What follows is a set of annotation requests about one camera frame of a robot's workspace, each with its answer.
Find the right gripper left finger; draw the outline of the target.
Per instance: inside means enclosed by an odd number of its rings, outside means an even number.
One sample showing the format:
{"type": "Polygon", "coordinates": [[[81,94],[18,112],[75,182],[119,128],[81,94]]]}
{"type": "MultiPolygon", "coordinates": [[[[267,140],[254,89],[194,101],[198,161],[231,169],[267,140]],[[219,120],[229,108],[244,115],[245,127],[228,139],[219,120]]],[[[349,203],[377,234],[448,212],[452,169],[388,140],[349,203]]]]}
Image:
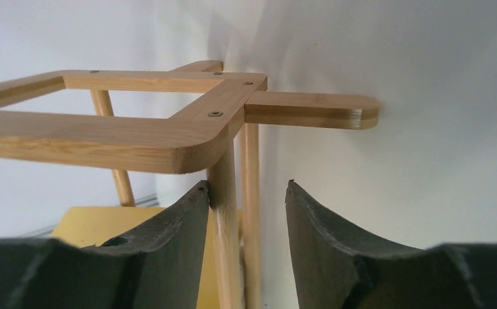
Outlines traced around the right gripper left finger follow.
{"type": "Polygon", "coordinates": [[[209,190],[100,246],[57,238],[0,238],[0,308],[195,308],[209,190]]]}

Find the wooden book rack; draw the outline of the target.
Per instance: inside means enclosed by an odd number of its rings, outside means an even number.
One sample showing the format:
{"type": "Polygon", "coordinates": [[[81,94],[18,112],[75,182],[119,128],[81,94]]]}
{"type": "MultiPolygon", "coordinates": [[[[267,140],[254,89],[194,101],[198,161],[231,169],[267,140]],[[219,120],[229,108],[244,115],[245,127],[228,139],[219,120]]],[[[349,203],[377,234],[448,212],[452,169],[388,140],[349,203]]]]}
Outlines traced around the wooden book rack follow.
{"type": "Polygon", "coordinates": [[[262,73],[221,61],[171,71],[52,71],[0,82],[0,158],[103,167],[132,205],[128,171],[205,171],[222,308],[261,308],[259,126],[370,129],[364,95],[269,92],[262,73]],[[115,117],[110,91],[196,93],[169,118],[115,117]]]}

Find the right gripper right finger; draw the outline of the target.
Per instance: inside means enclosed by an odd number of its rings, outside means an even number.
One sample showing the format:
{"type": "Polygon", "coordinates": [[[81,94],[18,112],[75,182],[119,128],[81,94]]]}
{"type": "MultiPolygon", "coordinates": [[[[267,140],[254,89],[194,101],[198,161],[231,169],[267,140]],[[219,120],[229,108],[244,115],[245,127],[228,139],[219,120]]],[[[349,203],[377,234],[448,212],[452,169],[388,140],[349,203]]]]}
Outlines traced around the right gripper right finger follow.
{"type": "Polygon", "coordinates": [[[301,308],[497,308],[497,243],[402,245],[348,221],[294,181],[285,207],[301,308]]]}

